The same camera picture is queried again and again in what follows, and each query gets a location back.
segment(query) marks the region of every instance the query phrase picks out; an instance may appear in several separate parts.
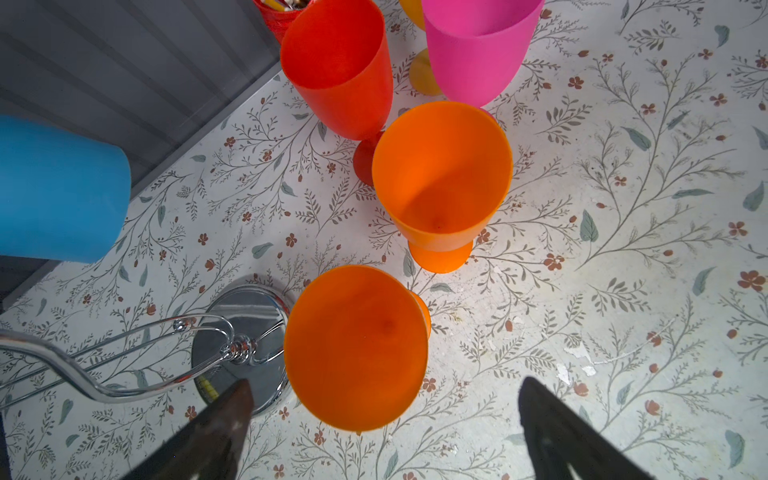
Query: orange goblet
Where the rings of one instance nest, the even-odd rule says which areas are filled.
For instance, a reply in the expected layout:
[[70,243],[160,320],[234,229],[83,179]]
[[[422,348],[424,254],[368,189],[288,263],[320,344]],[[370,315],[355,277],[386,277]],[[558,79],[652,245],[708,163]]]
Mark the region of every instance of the orange goblet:
[[504,201],[512,151],[486,112],[452,101],[420,105],[387,128],[373,158],[376,194],[425,270],[447,273]]
[[288,379],[322,422],[378,429],[419,393],[430,329],[421,299],[394,277],[340,266],[318,276],[291,311],[283,345]]
[[363,141],[358,178],[372,185],[372,153],[392,107],[392,65],[384,15],[371,0],[316,0],[283,38],[280,64],[317,117]]

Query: goblet base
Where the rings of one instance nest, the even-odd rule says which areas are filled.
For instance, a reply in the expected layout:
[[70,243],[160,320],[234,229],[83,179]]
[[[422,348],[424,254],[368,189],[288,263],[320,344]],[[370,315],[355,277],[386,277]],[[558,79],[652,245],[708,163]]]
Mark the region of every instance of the goblet base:
[[379,143],[383,131],[380,131],[373,138],[366,138],[361,141],[355,149],[355,154],[352,156],[352,166],[355,169],[355,175],[361,182],[373,187],[373,152],[376,151],[376,145]]
[[429,63],[429,50],[427,48],[421,50],[413,58],[411,68],[408,70],[408,79],[411,81],[413,89],[422,95],[435,97],[442,93],[442,90],[437,85],[437,80],[435,80],[435,74],[432,73],[432,65]]
[[451,273],[469,259],[469,255],[472,253],[472,242],[448,252],[424,250],[410,242],[408,242],[408,248],[411,250],[413,259],[424,270],[432,273]]

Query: red container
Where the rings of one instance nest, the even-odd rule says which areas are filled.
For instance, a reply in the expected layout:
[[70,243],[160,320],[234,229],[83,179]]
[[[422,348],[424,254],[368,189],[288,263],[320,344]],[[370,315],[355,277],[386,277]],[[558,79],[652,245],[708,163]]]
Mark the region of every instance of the red container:
[[277,38],[277,41],[281,45],[283,44],[283,36],[285,36],[291,22],[296,20],[296,17],[299,16],[299,13],[304,11],[292,10],[291,12],[278,12],[277,10],[273,10],[272,8],[261,3],[261,0],[253,0],[253,3],[255,3],[256,7],[259,8],[259,12],[261,12],[261,16],[264,18],[266,27],[275,34],[275,38]]
[[350,140],[375,137],[392,107],[384,15],[371,0],[319,0],[280,50],[283,72],[317,117]]

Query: floral tablecloth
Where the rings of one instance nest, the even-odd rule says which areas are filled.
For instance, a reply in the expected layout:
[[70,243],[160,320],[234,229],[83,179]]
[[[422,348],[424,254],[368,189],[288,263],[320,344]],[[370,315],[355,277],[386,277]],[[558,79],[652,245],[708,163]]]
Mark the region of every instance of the floral tablecloth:
[[[407,78],[424,33],[380,5],[391,122],[433,99]],[[355,143],[281,73],[131,203],[103,260],[60,265],[2,326],[71,352],[200,311],[234,280],[296,299],[334,266],[374,265],[432,312],[419,396],[362,435],[283,398],[252,421],[238,478],[530,478],[529,375],[657,478],[764,476],[766,16],[766,0],[550,0],[486,107],[515,152],[511,190],[448,275],[414,264],[352,172]],[[171,347],[100,380],[178,374],[190,343]],[[2,354],[5,380],[35,366]],[[119,478],[203,408],[194,387],[105,406],[59,386],[3,412],[14,478]]]

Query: red flower print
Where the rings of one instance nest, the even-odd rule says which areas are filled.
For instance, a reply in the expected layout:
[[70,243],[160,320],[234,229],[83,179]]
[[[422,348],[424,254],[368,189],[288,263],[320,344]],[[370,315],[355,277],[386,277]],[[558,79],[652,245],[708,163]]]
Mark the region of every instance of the red flower print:
[[544,260],[544,265],[547,266],[547,268],[552,270],[562,270],[563,266],[561,263],[565,261],[565,258],[563,258],[562,255],[555,256],[553,253],[547,253],[547,259]]
[[661,405],[654,402],[653,400],[647,400],[645,402],[645,411],[650,413],[651,415],[658,416],[660,408],[661,408]]
[[584,84],[584,81],[581,80],[579,77],[570,77],[568,79],[568,87],[573,87],[576,90],[581,90],[581,86]]
[[742,272],[741,273],[741,280],[739,280],[739,286],[741,288],[750,288],[752,287],[752,290],[756,292],[762,292],[763,287],[762,285],[766,282],[766,277],[760,275],[757,270],[752,270],[751,272]]
[[741,228],[743,226],[744,226],[744,222],[736,222],[736,223],[728,222],[728,228],[730,228],[730,234],[733,235],[734,237],[738,237],[739,235],[743,237],[744,235],[746,235],[746,230]]
[[491,232],[487,231],[485,228],[480,230],[480,233],[478,233],[478,245],[481,245],[491,239]]
[[574,393],[578,396],[587,396],[589,395],[589,389],[584,383],[576,383],[574,385]]
[[322,445],[325,442],[326,440],[323,438],[323,430],[318,430],[315,434],[315,443],[317,445]]
[[654,346],[661,345],[661,337],[658,336],[656,332],[648,332],[648,335],[646,335],[645,339],[653,343]]
[[435,384],[435,379],[428,379],[424,378],[424,382],[422,383],[422,390],[426,390],[427,393],[432,392],[433,390],[437,390],[437,385]]
[[728,99],[724,94],[718,94],[716,97],[712,95],[710,97],[710,101],[715,102],[715,107],[719,107],[721,105],[725,105],[726,103],[728,103]]

